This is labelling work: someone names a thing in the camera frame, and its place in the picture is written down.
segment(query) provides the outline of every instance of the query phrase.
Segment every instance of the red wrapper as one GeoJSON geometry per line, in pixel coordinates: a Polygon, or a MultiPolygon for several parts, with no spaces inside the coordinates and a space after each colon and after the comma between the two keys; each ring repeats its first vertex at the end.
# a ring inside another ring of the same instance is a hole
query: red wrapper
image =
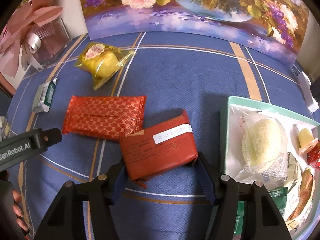
{"type": "Polygon", "coordinates": [[[142,187],[146,187],[143,181],[198,157],[185,110],[176,118],[120,138],[119,142],[130,179],[142,187]]]}
{"type": "Polygon", "coordinates": [[[320,170],[320,141],[310,152],[308,152],[307,161],[312,168],[320,170]]]}
{"type": "Polygon", "coordinates": [[[146,98],[72,96],[62,133],[118,141],[142,130],[146,98]]]}

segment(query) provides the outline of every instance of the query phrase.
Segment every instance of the floral painting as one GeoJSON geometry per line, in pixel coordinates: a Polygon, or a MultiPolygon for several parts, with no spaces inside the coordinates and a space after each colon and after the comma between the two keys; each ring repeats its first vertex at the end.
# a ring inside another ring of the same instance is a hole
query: floral painting
{"type": "Polygon", "coordinates": [[[287,65],[308,23],[301,0],[81,0],[91,39],[168,31],[207,35],[256,49],[287,65]]]}

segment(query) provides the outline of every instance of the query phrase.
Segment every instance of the human hand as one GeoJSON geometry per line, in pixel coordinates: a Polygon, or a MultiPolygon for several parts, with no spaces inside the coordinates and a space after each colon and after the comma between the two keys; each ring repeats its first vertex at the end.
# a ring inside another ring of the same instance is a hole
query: human hand
{"type": "MultiPolygon", "coordinates": [[[[2,180],[8,180],[9,179],[9,172],[3,171],[0,172],[0,179],[2,180]]],[[[19,206],[19,203],[21,202],[22,198],[20,193],[17,190],[13,190],[12,192],[13,198],[14,198],[14,205],[12,206],[14,213],[17,215],[17,223],[22,228],[23,231],[26,233],[28,232],[28,226],[26,222],[23,220],[23,210],[19,206]]]]}

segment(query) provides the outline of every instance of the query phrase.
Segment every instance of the plastic wrapped bun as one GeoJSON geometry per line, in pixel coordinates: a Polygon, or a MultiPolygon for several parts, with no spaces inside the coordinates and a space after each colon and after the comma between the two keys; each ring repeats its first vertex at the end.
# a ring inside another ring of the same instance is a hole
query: plastic wrapped bun
{"type": "Polygon", "coordinates": [[[134,55],[107,44],[90,42],[79,56],[76,67],[92,74],[93,89],[97,90],[107,82],[134,55]]]}
{"type": "Polygon", "coordinates": [[[267,189],[282,187],[287,177],[288,154],[285,130],[275,118],[236,109],[242,129],[244,168],[235,177],[242,183],[261,180],[267,189]]]}
{"type": "Polygon", "coordinates": [[[282,150],[281,130],[268,118],[249,126],[242,140],[242,152],[246,164],[257,172],[269,169],[282,150]]]}

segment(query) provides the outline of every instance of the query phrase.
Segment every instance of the pink ribbon bow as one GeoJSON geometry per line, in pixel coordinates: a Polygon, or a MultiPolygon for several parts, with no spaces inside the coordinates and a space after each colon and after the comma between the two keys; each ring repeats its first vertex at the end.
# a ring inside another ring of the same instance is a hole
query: pink ribbon bow
{"type": "Polygon", "coordinates": [[[15,77],[19,67],[19,54],[29,29],[52,22],[62,13],[63,8],[52,6],[52,0],[32,0],[24,3],[11,16],[0,42],[0,71],[15,77]]]}

